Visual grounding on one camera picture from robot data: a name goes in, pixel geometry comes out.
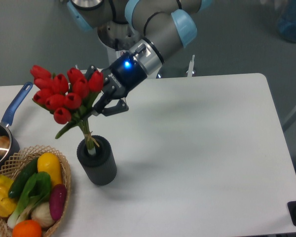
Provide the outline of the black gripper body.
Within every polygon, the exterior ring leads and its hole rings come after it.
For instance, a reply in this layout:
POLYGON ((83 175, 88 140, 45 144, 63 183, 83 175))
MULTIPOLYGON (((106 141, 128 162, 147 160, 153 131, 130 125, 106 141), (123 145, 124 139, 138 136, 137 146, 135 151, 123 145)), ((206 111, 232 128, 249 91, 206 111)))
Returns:
POLYGON ((137 61, 138 56, 142 56, 146 50, 146 46, 142 44, 134 52, 125 52, 108 68, 102 70, 104 76, 102 92, 108 96, 109 101, 126 97, 148 77, 137 61))

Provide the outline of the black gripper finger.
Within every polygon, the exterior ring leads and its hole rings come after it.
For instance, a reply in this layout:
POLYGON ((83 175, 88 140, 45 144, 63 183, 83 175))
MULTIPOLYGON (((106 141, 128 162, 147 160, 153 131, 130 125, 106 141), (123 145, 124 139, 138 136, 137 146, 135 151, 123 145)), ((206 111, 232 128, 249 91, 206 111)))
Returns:
POLYGON ((90 80, 92 78, 92 75, 94 73, 97 74, 97 77, 100 78, 101 77, 101 70, 102 69, 99 69, 97 68, 96 66, 94 65, 90 65, 88 67, 88 69, 86 70, 85 74, 84 74, 84 77, 87 79, 87 80, 90 80))
POLYGON ((108 117, 116 114, 120 114, 123 112, 127 112, 129 107, 124 98, 118 99, 116 105, 107 107, 107 105, 111 102, 111 99, 107 97, 107 95, 103 95, 98 102, 92 107, 91 115, 98 116, 100 114, 108 117))

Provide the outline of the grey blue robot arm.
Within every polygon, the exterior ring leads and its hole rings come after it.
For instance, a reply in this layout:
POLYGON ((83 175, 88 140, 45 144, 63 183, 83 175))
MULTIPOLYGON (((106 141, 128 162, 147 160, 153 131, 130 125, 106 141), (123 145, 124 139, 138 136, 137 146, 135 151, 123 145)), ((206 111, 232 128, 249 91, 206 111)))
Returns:
POLYGON ((103 94, 85 116, 127 111, 128 93, 196 38, 191 15, 210 4, 209 0, 68 1, 69 12, 81 29, 107 28, 111 46, 123 51, 103 69, 103 94))

